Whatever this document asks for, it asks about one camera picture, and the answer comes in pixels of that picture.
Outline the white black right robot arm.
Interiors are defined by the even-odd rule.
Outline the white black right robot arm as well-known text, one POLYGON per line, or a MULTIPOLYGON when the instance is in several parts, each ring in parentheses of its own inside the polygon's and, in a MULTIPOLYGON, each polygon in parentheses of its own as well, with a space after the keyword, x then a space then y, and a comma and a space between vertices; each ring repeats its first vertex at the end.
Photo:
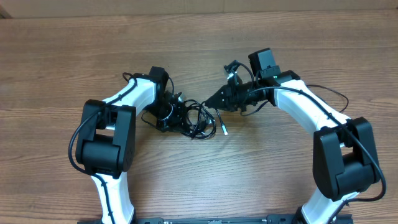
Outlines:
POLYGON ((372 184, 382 184, 377 201, 386 194, 386 178, 377 158, 373 129, 363 117, 351 119, 313 94, 300 77, 279 66, 252 66, 252 80, 243 83, 236 72, 241 63, 225 66, 227 84, 205 101, 209 108, 245 111, 268 101, 287 112, 313 136, 312 173, 316 183, 310 200, 298 208, 291 223, 338 223, 337 215, 372 184))

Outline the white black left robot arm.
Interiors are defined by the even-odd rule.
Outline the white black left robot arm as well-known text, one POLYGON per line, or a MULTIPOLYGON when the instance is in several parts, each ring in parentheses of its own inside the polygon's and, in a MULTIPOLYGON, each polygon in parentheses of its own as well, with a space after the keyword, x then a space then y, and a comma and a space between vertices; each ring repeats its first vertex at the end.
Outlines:
POLYGON ((115 95, 85 103, 68 146, 71 165, 96 185, 103 211, 98 223, 136 222, 127 171, 135 155, 137 115, 146 111, 155 116, 153 127, 161 132, 181 133, 186 127, 178 95, 165 89, 170 76, 164 68, 124 72, 123 78, 127 85, 115 95))

